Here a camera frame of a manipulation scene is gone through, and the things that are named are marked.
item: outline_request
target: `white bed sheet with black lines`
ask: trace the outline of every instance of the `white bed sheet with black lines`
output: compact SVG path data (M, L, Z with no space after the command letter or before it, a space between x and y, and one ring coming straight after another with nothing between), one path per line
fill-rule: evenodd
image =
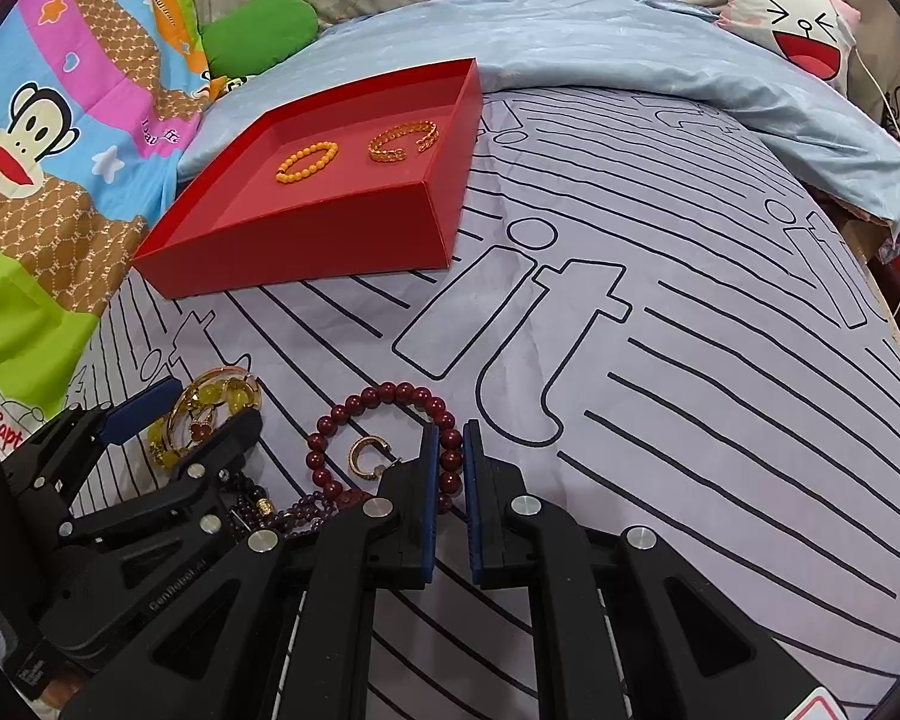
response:
M314 420L408 380L479 418L487 452L583 524L650 525L862 718L900 672L900 361L840 236L756 138L698 103L594 89L485 98L449 271L167 301L132 271L69 401L245 365L264 385L250 472L312 488ZM368 412L331 443L423 420ZM165 484L111 447L84 514ZM380 593L367 716L533 718L520 591L468 581L439 523L423 593Z

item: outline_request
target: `gold bangle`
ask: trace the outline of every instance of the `gold bangle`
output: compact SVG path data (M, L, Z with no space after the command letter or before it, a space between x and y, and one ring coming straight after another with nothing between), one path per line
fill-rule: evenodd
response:
M314 143L312 146L307 146L303 151L298 151L295 154L291 154L287 159L283 161L283 164L280 166L280 170L276 172L276 180L281 184L293 184L295 181L302 181L304 178L309 178L318 170L323 170L324 167L330 164L335 156L337 156L337 152L340 150L340 147L337 146L333 141L321 141L320 143ZM298 170L294 173L288 173L288 168L304 157L309 157L316 151L326 151L326 156L320 157L317 162L314 162L313 165L309 167L305 167L303 170Z
M430 146L437 143L437 140L439 140L440 137L440 133L437 131L436 122L408 122L408 124L399 124L398 127L391 127L386 132L380 133L370 141L370 147L368 148L370 159L374 162L401 162L405 160L407 158L407 153L403 151L402 148L394 148L392 151L383 151L380 146L383 146L384 143L395 141L397 138L402 138L404 135L409 135L410 132L426 133L426 135L416 142L416 150L420 153L427 151Z
M224 403L230 415L245 408L260 408L257 377L237 365L215 367L197 376L176 399L167 416L146 429L149 454L154 462L170 470L194 446L207 440L216 429L214 416ZM173 437L176 422L189 413L189 440L178 445Z

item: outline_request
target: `orange beaded bracelet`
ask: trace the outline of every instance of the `orange beaded bracelet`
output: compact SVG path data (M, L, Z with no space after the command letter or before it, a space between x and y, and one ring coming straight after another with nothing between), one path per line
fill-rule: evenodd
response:
M276 172L276 180L281 184L293 184L295 181L302 181L304 178L309 178L318 170L323 170L324 167L330 164L331 160L335 156L337 156L337 151L340 150L340 147L337 146L336 143L332 141L321 141L320 143L314 143L312 146L307 146L303 151L298 151L295 154L291 154L284 160L283 164L280 166L280 170ZM309 167L305 167L303 170L298 170L297 172L288 173L288 168L304 157L309 157L311 154L316 151L326 151L326 156L322 156L314 162L313 165Z

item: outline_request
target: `jewelry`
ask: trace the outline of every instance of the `jewelry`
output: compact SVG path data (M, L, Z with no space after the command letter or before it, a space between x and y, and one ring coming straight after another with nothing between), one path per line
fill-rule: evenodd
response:
M235 533L253 533L266 528L283 533L288 538L302 536L304 531L295 533L295 529L309 528L310 531L317 531L327 519L337 513L333 502L319 492L302 495L293 506L277 512L266 490L242 471L223 470L218 478L223 485L223 492L228 493L224 502L229 509L230 526Z
M216 429L217 410L226 404L235 415L247 407L260 408L260 385L256 376L237 365L215 367L197 376L176 399L167 416L146 428L149 454L162 469L170 470L194 446L205 442ZM178 420L189 415L189 440L178 443Z
M367 480L367 482L373 482L380 479L380 477L384 475L384 471L386 471L386 466L375 466L374 469L370 471L370 473L360 470L360 466L357 465L357 459L359 459L360 457L360 451L365 446L370 445L376 446L381 452L389 452L389 450L391 449L389 444L381 439L381 437L365 436L362 439L357 439L357 442L355 442L354 445L350 447L350 451L346 456L346 464L350 468L350 473L352 473L354 476L359 476L361 479ZM403 458L397 458L394 461L394 464L402 463L402 461Z
M399 127L391 127L386 132L382 132L370 141L370 148L368 149L370 151L370 159L374 162L401 162L405 160L407 158L407 153L403 151L402 148L394 148L393 151L382 151L380 146L383 146L384 143L395 141L397 138L402 138L404 135L409 135L410 132L427 133L416 142L416 150L420 153L427 151L430 146L437 143L437 140L439 140L440 137L435 122L409 122L408 124L400 124Z
M309 178L318 170L323 170L324 167L329 165L330 162L333 161L333 158L337 156L337 151L339 150L340 147L332 141L321 141L320 143L314 143L312 146L307 146L303 151L291 154L284 160L283 164L280 166L280 170L276 172L276 180L281 184L293 184L295 181L302 181L304 178ZM299 162L304 157L309 157L317 151L326 151L326 156L320 157L317 162L314 162L314 164L309 167L305 167L303 170L298 170L294 173L287 172L291 165L295 165L295 163Z
M377 386L367 386L359 395L351 395L343 401L343 405L337 404L330 409L328 415L317 420L317 432L307 437L307 446L310 451L305 463L308 469L313 471L314 484L322 490L323 497L335 503L338 509L348 509L367 498L373 497L358 488L344 490L343 485L333 478L326 466L327 439L337 432L338 425L346 424L353 416L361 415L366 409L375 409L381 403L396 403L397 405L413 404L416 408L424 410L429 418L440 429L440 468L442 472L437 479L439 496L437 497L437 511L443 514L453 506L453 496L459 495L463 489L463 482L458 474L463 468L463 436L454 428L456 418L447 410L442 398L434 397L426 386L413 386L410 382L384 382ZM379 479L384 472L384 466L377 466L373 473L361 471L357 466L360 451L366 446L376 445L384 452L389 452L389 445L379 436L365 436L358 440L350 449L348 466L355 476L368 481Z

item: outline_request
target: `light blue blanket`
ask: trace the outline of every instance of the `light blue blanket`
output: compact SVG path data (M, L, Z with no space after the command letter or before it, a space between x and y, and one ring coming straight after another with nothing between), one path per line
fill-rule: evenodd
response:
M485 92L599 86L727 111L797 178L900 227L900 145L830 87L695 13L639 0L437 0L353 20L211 106L193 178L271 108L350 81L474 56Z

